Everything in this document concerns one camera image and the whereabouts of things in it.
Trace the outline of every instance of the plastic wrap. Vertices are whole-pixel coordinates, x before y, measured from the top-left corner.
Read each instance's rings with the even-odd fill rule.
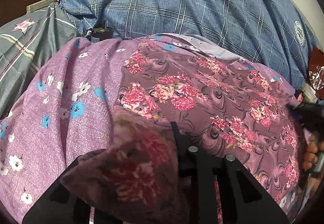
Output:
[[[316,91],[317,97],[324,100],[324,53],[316,46],[308,64],[308,82]]]

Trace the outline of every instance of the circular logo patch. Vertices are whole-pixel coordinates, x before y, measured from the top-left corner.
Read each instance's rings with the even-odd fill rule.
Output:
[[[303,46],[305,43],[305,33],[301,23],[297,20],[295,21],[295,36],[300,45]]]

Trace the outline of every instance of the pink star print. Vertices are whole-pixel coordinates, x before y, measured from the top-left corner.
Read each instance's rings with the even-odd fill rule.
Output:
[[[30,19],[27,19],[25,21],[23,21],[22,23],[16,24],[16,27],[12,30],[12,32],[17,31],[17,30],[21,30],[23,32],[24,35],[26,35],[27,29],[29,26],[38,23],[38,21],[34,22],[34,21],[30,21]]]

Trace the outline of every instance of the black clip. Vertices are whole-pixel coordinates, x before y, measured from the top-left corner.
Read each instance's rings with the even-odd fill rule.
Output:
[[[103,21],[101,26],[99,25],[99,27],[88,29],[88,33],[85,37],[92,43],[112,38],[113,29],[105,25],[106,20]]]

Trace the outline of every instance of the finger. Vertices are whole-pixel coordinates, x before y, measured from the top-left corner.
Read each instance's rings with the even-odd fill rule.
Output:
[[[316,135],[312,134],[312,136],[310,137],[309,141],[315,141],[316,140]]]
[[[324,152],[324,141],[319,144],[319,149]]]
[[[312,166],[313,166],[313,164],[310,163],[310,162],[303,162],[303,163],[302,163],[302,168],[303,168],[304,170],[311,169]]]
[[[307,149],[306,149],[306,151],[307,151],[308,153],[313,153],[313,154],[316,154],[316,153],[318,152],[318,150],[319,150],[319,149],[318,149],[316,143],[314,143],[313,141],[311,141],[311,142],[308,144]]]
[[[312,164],[315,164],[318,160],[318,157],[316,156],[316,154],[312,154],[312,153],[305,153],[304,156],[304,161],[305,162],[310,162]]]

